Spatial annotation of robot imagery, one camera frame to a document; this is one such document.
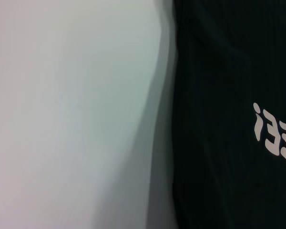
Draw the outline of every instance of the gray wall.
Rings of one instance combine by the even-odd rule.
[[[0,0],[0,229],[169,229],[171,2]]]

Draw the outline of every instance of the white wall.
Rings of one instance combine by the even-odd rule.
[[[168,3],[0,0],[0,229],[173,225]]]

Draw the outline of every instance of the printed logo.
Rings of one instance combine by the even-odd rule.
[[[253,108],[256,112],[256,123],[255,123],[255,126],[254,126],[254,133],[255,133],[255,136],[256,136],[256,139],[258,141],[261,140],[261,132],[262,132],[262,129],[263,129],[263,126],[264,126],[264,121],[263,119],[261,118],[260,114],[261,114],[261,109],[259,108],[258,104],[257,103],[254,103],[253,104]],[[270,135],[272,135],[274,137],[274,142],[271,142],[269,139],[265,139],[265,147],[266,149],[276,155],[276,156],[279,156],[280,153],[281,155],[286,159],[286,147],[282,147],[281,148],[281,151],[279,149],[280,147],[280,141],[281,141],[281,135],[278,131],[278,126],[277,126],[277,122],[276,122],[276,118],[270,114],[267,110],[263,110],[263,114],[264,114],[264,117],[266,119],[268,119],[270,121],[271,124],[267,124],[267,131]],[[281,126],[281,128],[283,130],[286,131],[286,124],[279,121],[279,124]],[[286,134],[283,133],[282,134],[282,139],[286,142]]]

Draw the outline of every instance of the dark fabric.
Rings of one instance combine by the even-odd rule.
[[[286,229],[286,0],[174,0],[180,229]],[[263,120],[255,134],[257,103]],[[276,119],[279,155],[264,115]]]

